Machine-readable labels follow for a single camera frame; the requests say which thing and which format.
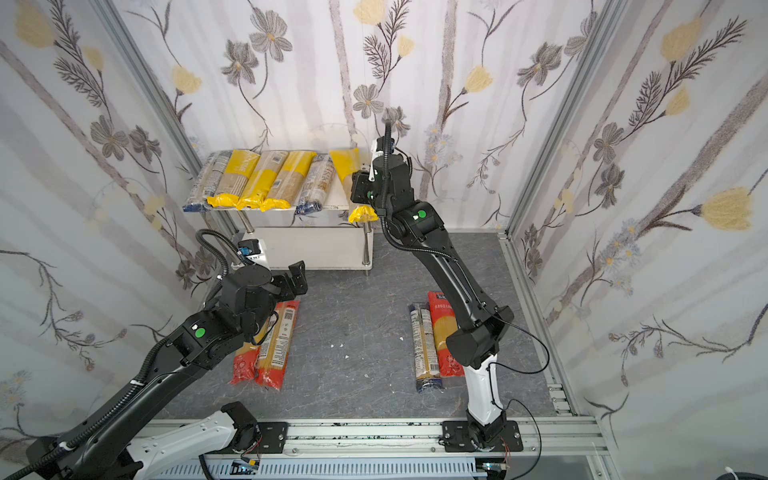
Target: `black mounting plate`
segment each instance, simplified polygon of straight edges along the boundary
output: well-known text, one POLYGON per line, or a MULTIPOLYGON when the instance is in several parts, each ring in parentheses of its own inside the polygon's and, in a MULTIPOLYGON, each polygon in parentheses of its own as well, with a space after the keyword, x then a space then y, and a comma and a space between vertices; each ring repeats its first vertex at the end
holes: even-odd
MULTIPOLYGON (((259 430, 261 431, 259 446, 254 448, 248 455, 283 453, 288 432, 288 422, 259 422, 259 430)), ((226 447, 211 453, 230 454, 234 453, 234 450, 231 447, 226 447)))
MULTIPOLYGON (((466 421, 447 420, 442 423, 442 442, 447 453, 475 452, 476 448, 469 439, 469 429, 466 421)), ((493 445, 491 452, 503 452, 502 439, 507 443, 510 452, 523 451, 523 439, 520 436, 518 423, 508 420, 501 435, 493 445)))

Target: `red pasta package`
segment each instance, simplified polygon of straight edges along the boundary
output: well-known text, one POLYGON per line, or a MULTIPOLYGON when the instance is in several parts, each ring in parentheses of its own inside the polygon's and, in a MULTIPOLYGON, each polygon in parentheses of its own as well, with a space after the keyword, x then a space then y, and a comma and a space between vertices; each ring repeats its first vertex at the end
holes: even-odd
POLYGON ((432 316, 432 330, 435 334, 437 363, 440 365, 440 375, 464 376, 464 367, 457 362, 448 351, 445 339, 458 330, 456 315, 451 304, 440 292, 429 292, 429 313, 432 316))
POLYGON ((290 338, 296 325, 296 313, 299 310, 299 300, 277 304, 278 320, 267 333, 259 351, 258 376, 256 383, 280 390, 283 387, 283 377, 288 361, 290 338))
POLYGON ((259 347, 251 343, 243 343, 235 352, 232 362, 232 381, 235 385, 243 380, 256 378, 256 361, 259 359, 259 347))

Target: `wire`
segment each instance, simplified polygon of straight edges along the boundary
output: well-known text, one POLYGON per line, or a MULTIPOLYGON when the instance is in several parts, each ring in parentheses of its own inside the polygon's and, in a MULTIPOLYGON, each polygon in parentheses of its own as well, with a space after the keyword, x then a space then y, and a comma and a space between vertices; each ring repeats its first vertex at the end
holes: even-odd
POLYGON ((531 420, 533 420, 533 424, 534 424, 534 425, 535 425, 535 427, 536 427, 536 434, 538 435, 538 455, 536 455, 536 460, 533 462, 533 465, 531 465, 531 466, 528 468, 528 470, 526 470, 525 472, 521 473, 520 475, 518 475, 518 476, 516 476, 516 477, 512 477, 512 478, 510 478, 510 479, 509 479, 509 480, 517 480, 518 478, 522 478, 522 477, 525 477, 527 474, 531 473, 531 471, 532 471, 534 468, 536 468, 536 465, 538 465, 538 461, 539 461, 539 459, 541 458, 541 447, 542 447, 542 445, 541 445, 541 430, 540 430, 540 429, 539 429, 539 427, 538 427, 538 423, 536 423, 536 418, 535 418, 535 417, 533 416, 533 414, 531 413, 531 410, 528 410, 528 407, 527 407, 527 406, 525 406, 525 404, 524 404, 523 402, 521 402, 521 401, 520 401, 520 400, 518 400, 518 399, 509 399, 509 402, 507 402, 507 408, 506 408, 506 409, 504 409, 504 411, 506 412, 507 410, 509 410, 509 405, 510 405, 512 402, 517 402, 517 403, 519 403, 519 404, 520 404, 520 405, 521 405, 521 406, 522 406, 522 407, 525 409, 525 411, 528 413, 528 416, 529 416, 529 417, 531 417, 531 420))
POLYGON ((717 477, 716 480, 735 480, 735 478, 733 477, 734 475, 739 480, 768 480, 768 477, 758 475, 757 473, 749 473, 749 472, 723 473, 721 476, 717 477))
POLYGON ((216 480, 213 475, 210 474, 210 470, 208 469, 208 465, 205 463, 205 455, 199 455, 197 456, 197 459, 200 460, 200 467, 203 469, 203 475, 205 475, 206 480, 216 480))

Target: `shelf leg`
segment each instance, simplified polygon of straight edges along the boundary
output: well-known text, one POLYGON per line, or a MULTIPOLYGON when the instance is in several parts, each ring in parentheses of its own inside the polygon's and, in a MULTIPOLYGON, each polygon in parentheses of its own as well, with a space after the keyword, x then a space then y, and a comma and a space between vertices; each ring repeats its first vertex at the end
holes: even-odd
POLYGON ((245 231, 248 233, 253 233, 253 225, 250 224, 250 220, 248 220, 248 216, 245 214, 245 212, 238 210, 237 216, 240 217, 240 219, 243 221, 245 231))
MULTIPOLYGON (((370 266, 371 265, 371 255, 369 253, 369 238, 371 236, 371 223, 365 222, 362 224, 362 234, 365 237, 362 244, 362 265, 363 266, 370 266)), ((366 276, 371 274, 371 270, 364 270, 366 273, 366 276)))

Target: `brown paper pasta package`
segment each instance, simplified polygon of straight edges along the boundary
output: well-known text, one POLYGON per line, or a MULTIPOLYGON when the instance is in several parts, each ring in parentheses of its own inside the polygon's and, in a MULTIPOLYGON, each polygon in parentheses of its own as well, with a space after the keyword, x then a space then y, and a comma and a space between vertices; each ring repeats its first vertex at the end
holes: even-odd
POLYGON ((312 159, 317 155, 313 151, 292 151, 277 174, 270 192, 261 203, 261 211, 273 208, 291 208, 304 185, 306 174, 310 171, 312 159))
POLYGON ((270 192, 270 188, 272 188, 272 184, 286 158, 288 158, 288 152, 284 150, 265 151, 261 154, 259 163, 253 169, 253 173, 237 201, 238 210, 261 207, 261 203, 270 192))
POLYGON ((250 150, 233 150, 216 193, 208 197, 208 203, 214 207, 234 207, 258 161, 259 154, 250 150))

